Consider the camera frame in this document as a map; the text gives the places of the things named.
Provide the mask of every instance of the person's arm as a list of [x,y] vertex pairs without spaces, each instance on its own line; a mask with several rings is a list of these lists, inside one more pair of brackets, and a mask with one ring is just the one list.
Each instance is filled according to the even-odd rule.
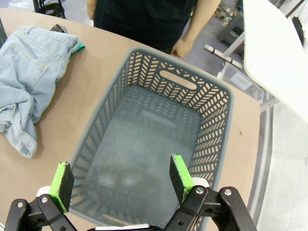
[[186,34],[173,46],[171,54],[180,58],[187,55],[193,47],[193,42],[199,32],[212,17],[220,0],[197,0],[192,19]]
[[97,0],[86,0],[86,1],[87,1],[87,14],[89,16],[89,19],[93,20]]

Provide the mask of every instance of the person's hand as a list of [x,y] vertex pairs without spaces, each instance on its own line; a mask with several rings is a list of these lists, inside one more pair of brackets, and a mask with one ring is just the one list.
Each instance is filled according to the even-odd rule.
[[94,12],[95,12],[95,6],[87,6],[87,14],[90,20],[93,20]]
[[172,47],[171,54],[183,58],[193,47],[193,40],[181,37],[177,43]]

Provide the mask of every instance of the black shirt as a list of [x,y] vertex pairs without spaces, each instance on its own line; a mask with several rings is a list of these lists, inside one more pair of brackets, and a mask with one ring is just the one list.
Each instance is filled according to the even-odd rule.
[[181,37],[196,0],[97,0],[94,25],[158,50]]

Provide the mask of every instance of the basket bottom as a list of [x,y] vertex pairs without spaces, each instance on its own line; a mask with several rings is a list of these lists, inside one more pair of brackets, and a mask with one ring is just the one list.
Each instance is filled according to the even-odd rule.
[[91,164],[84,195],[152,225],[166,225],[178,204],[168,173],[170,156],[180,154],[189,165],[200,121],[187,107],[128,87]]

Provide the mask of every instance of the basket handle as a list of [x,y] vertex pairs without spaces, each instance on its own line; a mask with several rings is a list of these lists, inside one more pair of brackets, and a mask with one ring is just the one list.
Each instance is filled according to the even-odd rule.
[[159,71],[159,75],[163,78],[166,78],[172,82],[175,82],[185,88],[189,88],[191,90],[196,90],[197,89],[197,85],[195,85],[194,83],[180,77],[180,76],[177,76],[169,71],[166,71],[166,70],[161,70]]

